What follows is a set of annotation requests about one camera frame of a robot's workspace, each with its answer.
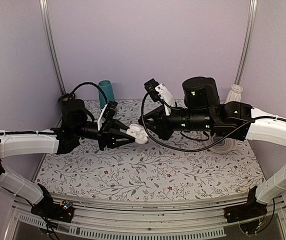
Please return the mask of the white earbud case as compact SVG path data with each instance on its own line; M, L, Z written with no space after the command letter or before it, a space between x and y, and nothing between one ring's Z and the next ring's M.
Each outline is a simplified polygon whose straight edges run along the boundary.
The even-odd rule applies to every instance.
M146 133L144 127L139 124L132 123L129 125L129 128L126 130L126 134L135 138L135 143L137 144L146 144L148 142L148 134Z

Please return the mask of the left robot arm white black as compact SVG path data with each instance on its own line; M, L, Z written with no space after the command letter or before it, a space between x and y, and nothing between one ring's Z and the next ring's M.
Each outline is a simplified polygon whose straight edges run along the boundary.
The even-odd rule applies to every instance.
M145 143L137 125L126 126L114 119L117 103L108 102L98 120L86 109L81 99L62 101L60 127L35 131L0 130L0 188L25 198L46 217L53 217L57 208L67 209L67 203L55 204L50 193L41 184L26 180L2 166L2 159L29 154L70 153L79 146L81 138L96 140L100 150L117 148L130 143Z

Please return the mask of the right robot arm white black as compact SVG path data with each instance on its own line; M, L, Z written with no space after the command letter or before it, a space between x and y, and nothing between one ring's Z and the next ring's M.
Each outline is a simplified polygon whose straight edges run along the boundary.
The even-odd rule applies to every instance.
M219 141L265 141L286 147L286 118L254 108L238 101L221 103L216 82L211 77L196 76L185 80L184 107L178 107L164 84L154 79L144 84L146 96L161 105L149 113L141 113L141 124L148 136L158 144L175 132L209 132ZM286 164L264 183L248 193L241 213L252 218L275 196L286 190Z

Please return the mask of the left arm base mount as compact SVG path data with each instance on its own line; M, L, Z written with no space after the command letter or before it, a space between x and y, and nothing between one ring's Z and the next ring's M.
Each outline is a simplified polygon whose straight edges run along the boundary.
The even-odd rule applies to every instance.
M42 190L43 198L38 204L33 204L31 213L46 219L71 223L75 211L73 203L67 200L63 200L60 203L54 203L52 196L46 188L39 183L38 186Z

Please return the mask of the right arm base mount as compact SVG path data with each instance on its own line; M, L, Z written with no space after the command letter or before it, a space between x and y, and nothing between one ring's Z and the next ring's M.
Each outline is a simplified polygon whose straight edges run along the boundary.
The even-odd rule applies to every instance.
M228 223L239 222L267 214L267 204L261 204L256 199L257 186L251 188L246 203L226 207L224 217Z

